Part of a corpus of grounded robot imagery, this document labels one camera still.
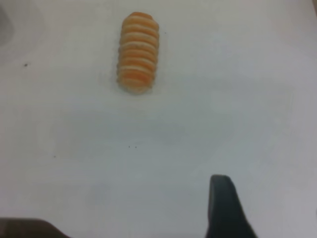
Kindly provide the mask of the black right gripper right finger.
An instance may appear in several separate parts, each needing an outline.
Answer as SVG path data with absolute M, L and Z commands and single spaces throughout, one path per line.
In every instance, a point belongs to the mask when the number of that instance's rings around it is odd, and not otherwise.
M 231 178 L 213 175 L 210 179 L 207 238 L 256 238 Z

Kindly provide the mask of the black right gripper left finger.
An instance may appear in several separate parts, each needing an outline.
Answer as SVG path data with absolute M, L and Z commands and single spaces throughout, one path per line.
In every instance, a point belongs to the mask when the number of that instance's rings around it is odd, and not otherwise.
M 68 238 L 51 223 L 31 218 L 1 218 L 1 238 Z

